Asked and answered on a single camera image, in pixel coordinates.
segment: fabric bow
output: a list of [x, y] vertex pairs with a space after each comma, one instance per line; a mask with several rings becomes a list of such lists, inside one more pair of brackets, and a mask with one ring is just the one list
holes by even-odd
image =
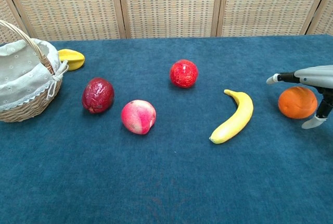
[[68, 70], [68, 67], [69, 66], [67, 65], [67, 60], [64, 60], [60, 65], [59, 69], [57, 70], [57, 72], [52, 76], [53, 81], [51, 82], [50, 88], [48, 89], [47, 92], [47, 98], [46, 98], [47, 100], [55, 96], [57, 82], [59, 82], [62, 79], [62, 75]]

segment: woven screen panel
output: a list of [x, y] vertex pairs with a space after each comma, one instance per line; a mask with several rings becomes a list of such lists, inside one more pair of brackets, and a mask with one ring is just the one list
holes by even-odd
[[[17, 23], [17, 20], [14, 17], [7, 0], [0, 0], [0, 20], [4, 20], [15, 25], [18, 28], [21, 28]], [[0, 44], [11, 43], [19, 39], [20, 37], [17, 36], [17, 34], [0, 26]]]
[[211, 35], [214, 0], [126, 0], [132, 38]]
[[297, 35], [315, 0], [225, 0], [219, 35]]
[[38, 39], [120, 38], [114, 0], [19, 0], [19, 3]]
[[313, 33], [333, 35], [333, 0], [328, 0], [325, 4]]

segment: peach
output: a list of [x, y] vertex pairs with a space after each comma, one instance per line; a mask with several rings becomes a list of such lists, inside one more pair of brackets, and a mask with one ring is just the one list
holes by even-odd
[[155, 123], [156, 111], [144, 100], [133, 100], [121, 111], [121, 121], [125, 127], [135, 134], [146, 134]]

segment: wicker basket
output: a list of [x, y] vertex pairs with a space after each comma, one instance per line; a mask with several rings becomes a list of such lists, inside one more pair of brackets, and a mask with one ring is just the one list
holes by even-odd
[[[51, 46], [53, 53], [56, 53], [56, 55], [57, 55], [55, 57], [55, 60], [57, 61], [58, 65], [52, 66], [52, 64], [49, 60], [49, 57], [48, 57], [49, 53], [48, 53], [48, 56], [43, 54], [41, 51], [41, 48], [36, 43], [36, 42], [43, 42], [43, 41], [31, 39], [23, 31], [21, 31], [14, 25], [7, 23], [3, 20], [0, 20], [0, 26], [3, 26], [5, 28], [9, 29], [10, 31], [14, 32], [15, 34], [19, 35], [27, 43], [27, 45], [25, 44], [25, 42], [23, 40], [18, 40], [18, 42], [21, 41], [20, 43], [25, 44], [26, 48], [31, 47], [33, 50], [30, 49], [29, 51], [31, 51], [31, 53], [34, 54], [34, 59], [37, 60], [37, 58], [36, 58], [36, 56], [37, 56], [40, 63], [43, 65], [41, 67], [43, 69], [45, 69], [45, 68], [47, 69], [44, 72], [50, 73], [50, 75], [48, 76], [49, 81], [48, 81], [48, 83], [45, 84], [46, 87], [43, 92], [40, 92], [38, 95], [35, 94], [28, 100], [25, 100], [26, 98], [24, 98], [25, 101], [23, 101], [22, 103], [18, 103], [16, 105], [16, 102], [20, 101], [20, 98], [17, 98], [17, 101], [14, 102], [14, 105], [16, 105], [15, 107], [11, 106], [11, 107], [8, 107], [8, 109], [0, 110], [0, 121], [20, 122], [20, 121], [24, 121], [28, 118], [32, 118], [36, 115], [39, 115], [41, 112], [44, 111], [44, 109], [48, 106], [48, 104], [57, 95], [57, 93], [60, 89], [61, 83], [62, 83], [62, 75], [68, 70], [68, 65], [67, 65], [67, 61], [64, 61], [61, 64], [61, 62], [59, 60], [59, 56], [57, 55], [58, 53], [57, 53], [56, 49], [49, 43], [47, 43], [48, 46]], [[28, 59], [29, 56], [23, 56], [21, 58]], [[0, 81], [5, 81], [5, 80], [8, 80], [8, 78], [4, 78], [3, 74], [0, 73]], [[6, 83], [0, 84], [0, 86], [2, 86], [2, 88], [4, 88], [6, 86]]]

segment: red apple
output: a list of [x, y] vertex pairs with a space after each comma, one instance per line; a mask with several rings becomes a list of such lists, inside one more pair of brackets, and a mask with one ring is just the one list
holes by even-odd
[[82, 94], [82, 105], [90, 113], [102, 113], [107, 110], [114, 99], [114, 89], [110, 82], [103, 78], [92, 79]]
[[136, 134], [146, 134], [155, 123], [156, 111], [147, 101], [133, 100], [121, 111], [121, 121], [125, 127]]
[[186, 59], [177, 61], [170, 69], [171, 82], [181, 88], [189, 88], [193, 86], [197, 77], [197, 66]]

